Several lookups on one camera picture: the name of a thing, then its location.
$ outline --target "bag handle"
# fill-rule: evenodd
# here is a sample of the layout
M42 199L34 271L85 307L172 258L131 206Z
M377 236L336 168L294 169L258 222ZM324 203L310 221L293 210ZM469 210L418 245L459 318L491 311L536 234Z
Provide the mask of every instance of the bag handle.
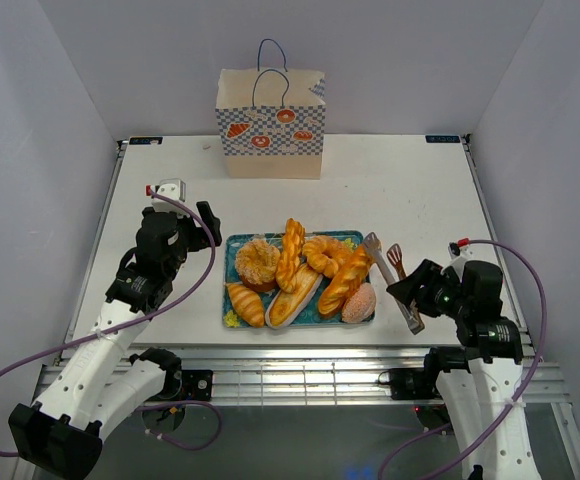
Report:
M263 48L263 44L268 41L279 47L279 51L281 52L281 55L283 55L283 69L287 72L288 68L286 67L286 53L283 51L283 48L281 48L281 45L279 45L277 41L273 40L272 38L264 38L259 44L259 53L257 54L257 72L261 71L261 49Z
M283 107L283 102L284 99L286 98L286 93L288 93L288 90L290 89L290 80L288 80L288 77L286 77L283 73L281 73L279 70L275 70L274 68L268 68L267 70L264 70L263 72L261 72L259 74L259 76L257 77L257 79L254 82L254 87L252 87L252 106L254 107L254 92L257 90L257 83L259 83L259 79L266 73L268 72L274 72L274 73L278 73L279 75L281 75L284 80L286 81L286 89L283 92L283 95L281 95L281 107Z

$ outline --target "white table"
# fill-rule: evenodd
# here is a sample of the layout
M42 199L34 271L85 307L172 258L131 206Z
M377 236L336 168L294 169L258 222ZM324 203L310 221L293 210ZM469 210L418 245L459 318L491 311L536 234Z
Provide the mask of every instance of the white table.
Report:
M119 259L134 246L141 211L149 205L145 185L183 179L186 203L208 200L221 219L224 240L237 233L283 231L286 219L308 232L375 231L384 247L398 242L406 270L421 260L449 260L450 241L491 238L470 166L461 144L428 144L423 136L329 135L321 180L232 179L227 176L219 137L164 137L160 145L130 145L123 159L107 219L80 309L74 338L94 323ZM490 247L478 258L497 262ZM367 325L295 327L275 331L231 329L223 325L222 279L225 246L199 290L179 307L155 319L135 345L374 347L456 344L454 322L425 319L426 329L410 333L376 267L376 318ZM209 252L189 255L175 281L182 293L205 269ZM504 292L504 312L517 319Z

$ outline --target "blue and white checkered print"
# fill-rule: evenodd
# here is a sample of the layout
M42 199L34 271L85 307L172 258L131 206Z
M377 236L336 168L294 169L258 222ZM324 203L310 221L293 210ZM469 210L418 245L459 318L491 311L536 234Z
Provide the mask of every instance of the blue and white checkered print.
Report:
M326 79L322 78L319 80L319 83L317 83L314 87L309 88L308 90L314 93L317 97L323 98L326 93Z
M292 110L295 119L290 123L277 120L277 112ZM306 107L237 107L215 109L223 150L226 155L320 155L323 152L326 106ZM230 125L249 123L250 127L234 138L228 138ZM308 141L295 139L297 131L308 131L313 137ZM255 136L267 136L270 145L257 148L252 144Z

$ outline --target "tray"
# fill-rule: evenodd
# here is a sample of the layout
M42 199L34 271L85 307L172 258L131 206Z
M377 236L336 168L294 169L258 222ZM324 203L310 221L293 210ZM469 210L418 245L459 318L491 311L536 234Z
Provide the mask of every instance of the tray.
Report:
M342 242L346 243L351 249L357 248L363 240L363 235L361 232L357 230L337 230L332 232L312 232L306 233L306 240L311 237L317 235L328 235L330 237L334 237ZM281 237L283 237L283 233L266 233L264 235L261 234L240 234L240 235L232 235L226 241L226 257L225 257L225 268L224 268L224 275L223 280L224 283L235 283L240 282L239 275L234 268L234 261L237 255L237 252L241 247L243 247L247 242L252 240L253 238L265 238L268 243L274 245L281 249ZM299 316L295 319L292 324L290 324L286 328L296 328L296 327L321 327L326 325L345 325L347 327L355 326L355 325L363 325L367 324L368 322L374 319L374 313L358 324L348 324L344 323L341 320L341 314L338 313L335 316L323 319L319 312L317 311L317 301L321 296L321 293L326 289L326 287L330 285L330 279L324 278L317 290L315 296L310 300L308 306L299 314ZM279 292L279 289L275 289L273 291L267 293L261 293L259 296L263 301L263 307L267 310L268 306L274 299L274 297ZM226 327L229 328L254 328L248 325L244 320L242 320L233 310L232 303L230 302L230 297L228 296L228 290L226 288L223 289L223 323Z

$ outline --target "shopping bag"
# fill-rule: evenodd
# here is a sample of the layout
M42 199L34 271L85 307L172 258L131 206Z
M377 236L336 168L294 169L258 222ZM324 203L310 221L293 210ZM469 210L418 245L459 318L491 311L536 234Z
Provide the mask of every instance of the shopping bag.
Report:
M266 41L281 50L283 69L261 67ZM324 93L324 73L288 69L272 39L259 45L257 68L222 70L216 115L230 176L319 178Z

